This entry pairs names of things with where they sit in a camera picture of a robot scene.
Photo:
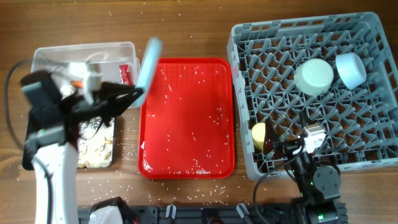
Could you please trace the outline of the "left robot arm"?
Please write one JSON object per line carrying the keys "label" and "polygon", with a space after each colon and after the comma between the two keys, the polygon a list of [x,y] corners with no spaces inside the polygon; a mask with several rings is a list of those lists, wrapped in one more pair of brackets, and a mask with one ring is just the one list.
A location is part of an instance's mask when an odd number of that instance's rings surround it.
{"label": "left robot arm", "polygon": [[100,117],[103,124],[124,113],[144,94],[133,85],[104,82],[89,74],[82,93],[62,96],[52,73],[39,70],[21,80],[30,101],[22,165],[36,178],[36,223],[78,223],[76,168],[80,123]]}

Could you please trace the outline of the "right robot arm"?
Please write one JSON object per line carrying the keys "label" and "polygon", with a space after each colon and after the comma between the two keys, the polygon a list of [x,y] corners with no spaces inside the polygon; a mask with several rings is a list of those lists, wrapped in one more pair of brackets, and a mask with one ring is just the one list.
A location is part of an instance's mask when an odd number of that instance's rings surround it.
{"label": "right robot arm", "polygon": [[281,165],[297,184],[300,197],[292,199],[289,218],[294,223],[338,223],[336,199],[340,198],[340,169],[316,162],[312,154],[322,146],[326,132],[309,118],[301,119],[302,132],[296,139],[281,141],[269,120],[265,122],[263,151],[281,152]]}

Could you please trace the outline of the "red plastic tray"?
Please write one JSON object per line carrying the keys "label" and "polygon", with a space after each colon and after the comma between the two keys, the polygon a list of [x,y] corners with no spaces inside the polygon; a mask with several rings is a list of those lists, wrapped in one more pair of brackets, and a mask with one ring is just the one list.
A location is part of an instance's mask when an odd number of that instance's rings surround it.
{"label": "red plastic tray", "polygon": [[235,167],[233,84],[222,58],[162,58],[141,107],[148,179],[223,179]]}

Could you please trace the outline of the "light green bowl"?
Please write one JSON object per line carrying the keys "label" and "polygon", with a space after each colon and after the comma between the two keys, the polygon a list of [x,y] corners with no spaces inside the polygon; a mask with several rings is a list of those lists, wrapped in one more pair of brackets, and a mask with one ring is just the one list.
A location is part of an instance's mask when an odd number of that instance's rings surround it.
{"label": "light green bowl", "polygon": [[331,65],[322,59],[314,58],[297,67],[294,83],[306,95],[318,96],[328,91],[333,77]]}

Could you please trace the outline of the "clear plastic bin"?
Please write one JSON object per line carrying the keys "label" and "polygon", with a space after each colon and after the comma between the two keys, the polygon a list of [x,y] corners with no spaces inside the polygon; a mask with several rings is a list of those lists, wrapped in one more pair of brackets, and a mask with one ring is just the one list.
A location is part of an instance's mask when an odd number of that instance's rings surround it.
{"label": "clear plastic bin", "polygon": [[[60,88],[63,85],[70,85],[72,81],[67,68],[70,62],[95,64],[102,74],[101,82],[122,84],[120,65],[129,65],[134,86],[140,74],[139,59],[136,57],[135,46],[132,42],[41,47],[34,52],[31,71],[46,70],[52,73],[55,84]],[[76,89],[75,93],[83,96],[80,89]],[[102,96],[97,91],[94,97],[97,99]]]}

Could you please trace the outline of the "grey dishwasher rack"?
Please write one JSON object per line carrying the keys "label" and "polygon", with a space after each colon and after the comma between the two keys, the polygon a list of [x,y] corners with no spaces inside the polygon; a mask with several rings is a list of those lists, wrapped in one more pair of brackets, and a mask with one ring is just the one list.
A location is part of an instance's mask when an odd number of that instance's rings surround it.
{"label": "grey dishwasher rack", "polygon": [[[280,139],[301,132],[299,115],[321,124],[326,138],[316,161],[341,170],[374,169],[397,164],[397,66],[379,16],[357,12],[237,24],[231,29],[228,60],[237,97],[246,173],[285,177],[254,147],[251,130],[270,119]],[[318,58],[335,64],[353,52],[366,69],[366,81],[350,90],[335,75],[322,95],[302,93],[293,80],[296,68]]]}

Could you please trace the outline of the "small light blue bowl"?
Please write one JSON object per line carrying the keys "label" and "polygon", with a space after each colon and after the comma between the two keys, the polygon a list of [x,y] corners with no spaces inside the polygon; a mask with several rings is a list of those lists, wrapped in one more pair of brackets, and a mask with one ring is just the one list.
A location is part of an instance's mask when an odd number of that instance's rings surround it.
{"label": "small light blue bowl", "polygon": [[352,90],[366,81],[366,69],[357,54],[337,55],[335,62],[340,79],[348,89]]}

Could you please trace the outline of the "light blue plate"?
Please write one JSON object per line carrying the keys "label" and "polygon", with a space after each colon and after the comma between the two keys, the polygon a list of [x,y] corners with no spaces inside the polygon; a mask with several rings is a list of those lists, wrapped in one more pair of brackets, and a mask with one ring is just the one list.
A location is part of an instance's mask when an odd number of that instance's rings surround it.
{"label": "light blue plate", "polygon": [[155,71],[162,52],[162,41],[157,37],[150,38],[144,53],[141,72],[136,83],[136,88],[141,88],[143,94],[132,103],[133,108],[139,108],[143,105],[152,85]]}

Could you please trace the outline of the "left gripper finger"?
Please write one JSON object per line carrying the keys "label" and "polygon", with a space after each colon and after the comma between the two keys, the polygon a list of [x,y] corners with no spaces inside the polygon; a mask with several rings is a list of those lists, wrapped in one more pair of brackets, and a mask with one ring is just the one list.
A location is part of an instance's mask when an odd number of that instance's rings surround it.
{"label": "left gripper finger", "polygon": [[106,102],[102,112],[102,120],[110,120],[123,114],[140,97],[140,92],[134,91],[122,94],[103,91],[102,97]]}
{"label": "left gripper finger", "polygon": [[100,96],[119,96],[129,93],[141,96],[144,93],[144,90],[142,88],[135,87],[134,85],[123,85],[110,82],[102,82],[99,90]]}

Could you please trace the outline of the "brown chicken bone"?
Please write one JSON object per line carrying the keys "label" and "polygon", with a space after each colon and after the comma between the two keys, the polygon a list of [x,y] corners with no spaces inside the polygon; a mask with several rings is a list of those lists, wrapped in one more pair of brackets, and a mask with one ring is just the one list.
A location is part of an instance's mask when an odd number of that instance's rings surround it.
{"label": "brown chicken bone", "polygon": [[78,88],[78,89],[83,88],[83,82],[82,81],[71,81],[70,85],[73,86],[74,88]]}

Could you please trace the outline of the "rice and peanuts leftovers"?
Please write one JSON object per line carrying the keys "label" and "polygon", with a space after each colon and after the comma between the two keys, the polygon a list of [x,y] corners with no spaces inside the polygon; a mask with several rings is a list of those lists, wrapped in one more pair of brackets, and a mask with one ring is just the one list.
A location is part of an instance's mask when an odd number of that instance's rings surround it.
{"label": "rice and peanuts leftovers", "polygon": [[78,139],[78,165],[80,169],[100,169],[113,162],[114,118],[109,126],[100,117],[80,123]]}

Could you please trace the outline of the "white tissue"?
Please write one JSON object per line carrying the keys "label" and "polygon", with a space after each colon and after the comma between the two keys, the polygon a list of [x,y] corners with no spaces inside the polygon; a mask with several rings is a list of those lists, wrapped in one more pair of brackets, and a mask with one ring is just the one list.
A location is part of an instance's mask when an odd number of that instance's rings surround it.
{"label": "white tissue", "polygon": [[60,92],[63,97],[68,97],[76,92],[76,88],[71,85],[63,85],[60,87]]}

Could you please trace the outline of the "black plastic bin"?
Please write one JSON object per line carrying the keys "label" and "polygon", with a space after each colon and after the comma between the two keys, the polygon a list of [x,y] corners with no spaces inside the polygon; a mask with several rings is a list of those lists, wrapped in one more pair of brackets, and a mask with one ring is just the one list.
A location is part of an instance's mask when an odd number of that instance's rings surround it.
{"label": "black plastic bin", "polygon": [[58,146],[49,149],[48,152],[30,152],[24,148],[22,166],[26,170],[31,170],[37,162],[33,160],[37,156],[45,164],[48,170],[54,171],[61,168],[71,170],[73,166],[79,169],[99,169],[110,166],[114,156],[114,132],[115,119],[113,118],[106,126],[101,118],[95,117],[89,121],[79,124],[80,137],[77,140],[77,154],[70,146]]}

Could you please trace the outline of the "yellow plastic cup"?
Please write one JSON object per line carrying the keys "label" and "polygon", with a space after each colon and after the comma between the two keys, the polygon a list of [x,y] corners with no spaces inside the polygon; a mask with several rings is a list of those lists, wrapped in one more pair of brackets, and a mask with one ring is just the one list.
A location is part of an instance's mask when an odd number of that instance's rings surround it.
{"label": "yellow plastic cup", "polygon": [[264,140],[266,137],[266,124],[265,123],[257,123],[252,127],[252,140],[254,143],[254,147],[260,151],[263,150]]}

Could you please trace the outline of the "red snack wrapper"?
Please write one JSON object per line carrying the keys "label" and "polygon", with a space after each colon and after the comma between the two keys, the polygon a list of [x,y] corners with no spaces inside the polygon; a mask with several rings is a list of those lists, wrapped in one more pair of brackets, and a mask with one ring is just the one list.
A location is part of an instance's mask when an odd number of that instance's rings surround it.
{"label": "red snack wrapper", "polygon": [[119,71],[121,74],[121,83],[123,85],[132,85],[132,80],[131,80],[131,72],[129,65],[120,65],[119,66]]}

